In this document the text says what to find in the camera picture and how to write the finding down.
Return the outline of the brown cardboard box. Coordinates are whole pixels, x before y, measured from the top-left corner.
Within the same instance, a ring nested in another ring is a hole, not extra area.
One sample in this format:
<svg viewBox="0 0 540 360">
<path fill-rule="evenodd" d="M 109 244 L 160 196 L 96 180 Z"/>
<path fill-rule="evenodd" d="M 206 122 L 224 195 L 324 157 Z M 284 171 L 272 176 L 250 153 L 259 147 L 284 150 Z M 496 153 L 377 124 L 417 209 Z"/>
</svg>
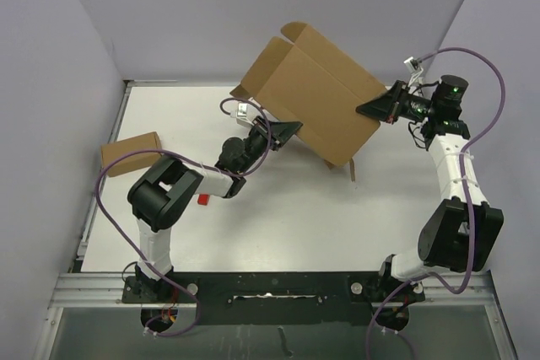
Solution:
<svg viewBox="0 0 540 360">
<path fill-rule="evenodd" d="M 357 113 L 386 87 L 353 58 L 304 22 L 274 36 L 231 91 L 253 99 L 279 121 L 299 121 L 298 138 L 333 169 L 354 170 L 354 155 L 380 123 Z"/>
</svg>

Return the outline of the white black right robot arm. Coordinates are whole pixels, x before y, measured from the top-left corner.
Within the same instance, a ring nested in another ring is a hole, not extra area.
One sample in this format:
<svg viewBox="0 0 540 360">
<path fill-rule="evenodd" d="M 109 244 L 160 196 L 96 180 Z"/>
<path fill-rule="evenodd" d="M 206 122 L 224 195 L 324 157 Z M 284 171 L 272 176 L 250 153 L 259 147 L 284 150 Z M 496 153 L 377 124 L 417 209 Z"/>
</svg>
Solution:
<svg viewBox="0 0 540 360">
<path fill-rule="evenodd" d="M 375 279 L 375 290 L 387 300 L 403 293 L 405 281 L 444 271 L 470 277 L 481 271 L 504 223 L 504 214 L 489 204 L 473 168 L 467 124 L 461 120 L 465 79 L 444 75 L 430 98 L 410 92 L 397 81 L 381 96 L 357 106 L 357 113 L 393 124 L 407 119 L 420 126 L 424 149 L 435 164 L 441 202 L 423 226 L 418 245 L 390 255 Z"/>
</svg>

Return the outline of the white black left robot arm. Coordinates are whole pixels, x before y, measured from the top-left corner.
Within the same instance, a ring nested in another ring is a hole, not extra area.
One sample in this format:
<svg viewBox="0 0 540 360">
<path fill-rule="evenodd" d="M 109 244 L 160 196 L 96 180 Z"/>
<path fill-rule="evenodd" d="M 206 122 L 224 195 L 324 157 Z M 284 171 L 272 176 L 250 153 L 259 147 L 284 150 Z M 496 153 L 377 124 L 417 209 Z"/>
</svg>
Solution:
<svg viewBox="0 0 540 360">
<path fill-rule="evenodd" d="M 170 260 L 171 228 L 195 195 L 230 199 L 246 183 L 245 175 L 271 150 L 279 150 L 302 127 L 298 121 L 266 122 L 258 116 L 247 137 L 224 141 L 210 169 L 187 165 L 164 155 L 127 194 L 137 219 L 139 249 L 144 258 L 135 267 L 135 280 L 145 296 L 160 302 L 170 295 L 174 270 Z"/>
</svg>

